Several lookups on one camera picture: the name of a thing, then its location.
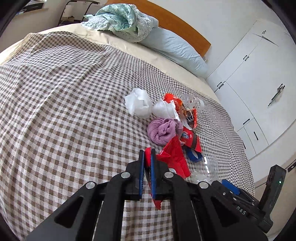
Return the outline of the white wardrobe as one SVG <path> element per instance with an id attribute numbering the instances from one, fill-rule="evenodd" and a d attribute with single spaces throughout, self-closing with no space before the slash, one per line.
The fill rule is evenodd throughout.
<path id="1" fill-rule="evenodd" d="M 272 22 L 256 21 L 207 82 L 229 113 L 248 159 L 295 121 L 295 43 Z"/>

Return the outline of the green floral quilt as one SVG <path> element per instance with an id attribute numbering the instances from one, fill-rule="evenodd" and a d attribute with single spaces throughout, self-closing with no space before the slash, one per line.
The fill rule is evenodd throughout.
<path id="1" fill-rule="evenodd" d="M 81 25 L 94 31 L 109 31 L 131 43 L 144 40 L 159 21 L 142 13 L 134 4 L 109 4 L 95 15 L 85 15 Z"/>

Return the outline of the wooden headboard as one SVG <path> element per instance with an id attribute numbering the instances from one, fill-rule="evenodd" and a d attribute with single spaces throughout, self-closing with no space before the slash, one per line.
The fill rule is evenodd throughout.
<path id="1" fill-rule="evenodd" d="M 184 20 L 167 11 L 166 9 L 154 4 L 150 1 L 131 0 L 131 1 L 107 1 L 109 4 L 134 4 L 142 12 L 149 16 L 153 16 L 159 21 L 161 28 L 170 30 L 175 34 L 186 40 L 202 57 L 205 56 L 209 50 L 211 44 L 204 38 L 198 31 L 196 31 L 191 25 Z"/>

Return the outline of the red foil wrapper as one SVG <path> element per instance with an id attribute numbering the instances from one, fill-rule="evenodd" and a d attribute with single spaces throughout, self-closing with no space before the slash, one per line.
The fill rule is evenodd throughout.
<path id="1" fill-rule="evenodd" d="M 145 169 L 147 181 L 149 183 L 149 187 L 151 187 L 151 181 L 150 181 L 151 156 L 152 156 L 151 147 L 146 148 L 144 151 L 144 169 Z M 174 169 L 176 174 L 181 176 L 183 179 L 191 175 L 191 172 L 187 165 L 187 161 L 185 160 L 184 153 L 183 153 L 178 136 L 174 136 L 165 145 L 165 147 L 162 149 L 160 154 L 156 154 L 156 160 L 166 163 L 168 165 L 168 168 Z"/>

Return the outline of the checkered bed blanket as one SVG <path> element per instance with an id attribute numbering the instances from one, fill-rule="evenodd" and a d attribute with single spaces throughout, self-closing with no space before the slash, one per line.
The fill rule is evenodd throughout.
<path id="1" fill-rule="evenodd" d="M 220 179 L 254 193 L 243 142 L 212 89 L 138 44 L 97 33 L 29 34 L 1 53 L 1 215 L 26 236 L 88 181 L 102 183 L 154 147 L 150 119 L 130 115 L 134 88 L 152 102 L 192 94 L 205 107 L 195 130 Z"/>

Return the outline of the clear plastic bottle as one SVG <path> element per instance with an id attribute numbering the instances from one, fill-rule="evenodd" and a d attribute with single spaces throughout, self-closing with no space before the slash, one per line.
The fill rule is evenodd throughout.
<path id="1" fill-rule="evenodd" d="M 195 95 L 185 93 L 182 95 L 181 100 L 183 102 L 183 106 L 187 110 L 196 109 L 197 112 L 204 110 L 205 104 L 203 100 Z"/>

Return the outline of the purple cloth ball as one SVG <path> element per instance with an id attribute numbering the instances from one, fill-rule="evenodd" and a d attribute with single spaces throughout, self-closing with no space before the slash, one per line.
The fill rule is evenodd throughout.
<path id="1" fill-rule="evenodd" d="M 165 146 L 175 136 L 181 137 L 183 124 L 172 118 L 156 118 L 147 127 L 147 134 L 157 145 Z"/>

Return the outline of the red snack wrapper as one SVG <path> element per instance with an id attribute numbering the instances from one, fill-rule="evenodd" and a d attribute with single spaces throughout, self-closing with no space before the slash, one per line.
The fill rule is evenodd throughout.
<path id="1" fill-rule="evenodd" d="M 175 105 L 175 110 L 184 127 L 189 130 L 197 127 L 197 107 L 196 104 L 191 105 L 191 100 L 181 100 L 171 93 L 166 93 L 164 95 L 164 101 Z"/>

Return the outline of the light blue pillow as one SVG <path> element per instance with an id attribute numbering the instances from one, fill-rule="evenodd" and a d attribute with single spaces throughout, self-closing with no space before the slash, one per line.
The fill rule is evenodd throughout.
<path id="1" fill-rule="evenodd" d="M 153 28 L 140 44 L 162 54 L 197 77 L 205 77 L 207 64 L 186 40 L 172 31 Z"/>

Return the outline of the black metal side table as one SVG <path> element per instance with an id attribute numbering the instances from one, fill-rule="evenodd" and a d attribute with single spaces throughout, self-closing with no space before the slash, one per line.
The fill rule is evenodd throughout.
<path id="1" fill-rule="evenodd" d="M 102 5 L 99 1 L 67 1 L 60 16 L 58 27 L 81 23 L 87 19 L 86 15 L 94 15 Z"/>

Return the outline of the crushed clear bottle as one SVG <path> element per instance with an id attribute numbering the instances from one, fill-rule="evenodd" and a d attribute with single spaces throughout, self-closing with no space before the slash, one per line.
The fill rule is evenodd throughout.
<path id="1" fill-rule="evenodd" d="M 212 184 L 214 181 L 221 181 L 219 178 L 219 165 L 215 156 L 203 156 L 197 163 L 195 171 L 191 174 L 191 181 L 198 184 L 205 181 Z"/>

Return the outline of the white crumpled plastic bag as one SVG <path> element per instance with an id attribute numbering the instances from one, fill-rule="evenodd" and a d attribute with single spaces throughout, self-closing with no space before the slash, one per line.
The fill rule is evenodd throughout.
<path id="1" fill-rule="evenodd" d="M 132 92 L 125 96 L 125 106 L 130 115 L 139 118 L 148 118 L 152 113 L 152 101 L 146 90 L 134 88 Z"/>

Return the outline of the cream bed sheet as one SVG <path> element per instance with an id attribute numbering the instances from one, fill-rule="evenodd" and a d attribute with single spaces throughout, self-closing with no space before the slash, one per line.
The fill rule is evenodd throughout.
<path id="1" fill-rule="evenodd" d="M 194 74 L 138 43 L 81 24 L 30 33 L 1 53 L 1 112 L 46 108 L 124 109 L 134 88 L 152 103 L 188 93 L 205 106 L 220 102 Z"/>

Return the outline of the red blue snack packet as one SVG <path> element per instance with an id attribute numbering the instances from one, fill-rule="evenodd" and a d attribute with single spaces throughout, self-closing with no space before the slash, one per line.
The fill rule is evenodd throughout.
<path id="1" fill-rule="evenodd" d="M 200 139 L 195 133 L 184 126 L 180 141 L 184 143 L 186 154 L 192 162 L 197 163 L 202 160 Z"/>

